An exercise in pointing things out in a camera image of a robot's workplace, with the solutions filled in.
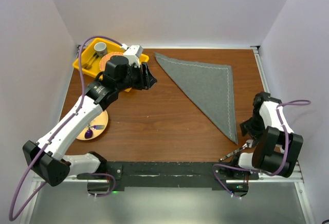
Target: gray cup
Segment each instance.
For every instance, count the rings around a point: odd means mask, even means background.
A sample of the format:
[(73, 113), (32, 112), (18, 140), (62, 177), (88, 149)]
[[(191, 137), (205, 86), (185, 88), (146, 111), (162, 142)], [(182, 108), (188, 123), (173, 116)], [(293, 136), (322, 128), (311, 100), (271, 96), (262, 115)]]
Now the gray cup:
[(96, 43), (94, 45), (94, 50), (100, 58), (107, 55), (107, 46), (105, 43)]

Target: cable connector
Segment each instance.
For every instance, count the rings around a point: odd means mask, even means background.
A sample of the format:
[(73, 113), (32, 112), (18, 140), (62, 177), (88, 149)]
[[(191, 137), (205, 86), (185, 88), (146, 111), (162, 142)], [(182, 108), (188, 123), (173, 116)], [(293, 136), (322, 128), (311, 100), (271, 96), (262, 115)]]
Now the cable connector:
[(122, 48), (124, 51), (126, 51), (128, 49), (128, 46), (127, 46), (127, 44), (123, 43), (120, 48)]

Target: yellow tray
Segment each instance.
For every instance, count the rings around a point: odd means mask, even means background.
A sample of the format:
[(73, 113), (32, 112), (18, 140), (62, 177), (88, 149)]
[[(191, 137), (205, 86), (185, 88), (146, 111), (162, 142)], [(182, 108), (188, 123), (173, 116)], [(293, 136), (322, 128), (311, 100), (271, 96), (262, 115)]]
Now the yellow tray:
[[(120, 48), (119, 45), (115, 44), (115, 43), (112, 43), (108, 40), (105, 40), (105, 39), (102, 39), (102, 38), (95, 38), (92, 43), (90, 43), (88, 45), (88, 47), (86, 47), (86, 49), (82, 52), (81, 54), (81, 64), (83, 65), (84, 63), (86, 63), (92, 56), (93, 54), (95, 53), (95, 50), (94, 50), (94, 45), (96, 43), (100, 43), (100, 42), (103, 42), (106, 44), (107, 46), (107, 52), (108, 53), (111, 53), (111, 52), (124, 52), (123, 49)], [(83, 74), (86, 74), (88, 76), (91, 76), (93, 78), (96, 77), (96, 75), (101, 71), (99, 69), (99, 62), (100, 62), (101, 58), (98, 58), (96, 59), (93, 64), (92, 64), (92, 67), (90, 69), (84, 69), (82, 68), (82, 72)], [(142, 62), (148, 62), (149, 61), (149, 57), (146, 55), (146, 54), (142, 54), (139, 58), (139, 62), (142, 63)], [(79, 70), (79, 62), (78, 62), (78, 59), (76, 59), (74, 62), (73, 62), (73, 67), (77, 70)]]

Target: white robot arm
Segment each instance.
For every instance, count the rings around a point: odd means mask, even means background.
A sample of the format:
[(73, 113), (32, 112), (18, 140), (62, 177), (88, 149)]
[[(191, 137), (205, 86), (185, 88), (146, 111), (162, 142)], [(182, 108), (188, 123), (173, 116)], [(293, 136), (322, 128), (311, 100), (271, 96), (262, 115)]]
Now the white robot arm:
[[(253, 140), (250, 147), (255, 147), (253, 153), (242, 153), (238, 165), (245, 169), (260, 169), (276, 172), (284, 161), (284, 166), (278, 175), (289, 177), (297, 162), (303, 144), (303, 137), (295, 134), (289, 127), (283, 115), (281, 100), (273, 98), (269, 93), (256, 94), (253, 101), (252, 117), (240, 124), (242, 135), (249, 134)], [(286, 160), (283, 154), (275, 151), (276, 146), (288, 142)]]
[[(105, 173), (106, 159), (99, 154), (90, 152), (86, 155), (67, 156), (65, 153), (88, 123), (118, 99), (119, 92), (127, 88), (149, 89), (157, 82), (151, 75), (147, 63), (139, 63), (141, 53), (142, 48), (139, 45), (133, 45), (123, 56), (111, 57), (106, 63), (102, 80), (99, 79), (100, 76), (97, 76), (88, 85), (85, 96), (78, 99), (67, 115), (37, 142), (25, 143), (23, 152), (28, 165), (41, 148), (48, 144), (32, 170), (51, 186), (60, 184), (68, 175)], [(83, 104), (76, 111), (81, 98), (84, 98)], [(70, 116), (73, 117), (49, 142), (50, 136)]]

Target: purple object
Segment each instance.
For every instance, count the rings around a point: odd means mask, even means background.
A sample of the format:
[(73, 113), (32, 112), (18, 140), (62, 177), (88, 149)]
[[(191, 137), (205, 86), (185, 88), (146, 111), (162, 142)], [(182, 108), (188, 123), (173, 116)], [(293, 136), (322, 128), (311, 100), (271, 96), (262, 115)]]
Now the purple object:
[(92, 136), (93, 136), (93, 131), (89, 128), (84, 134), (84, 138), (89, 139), (92, 138)]

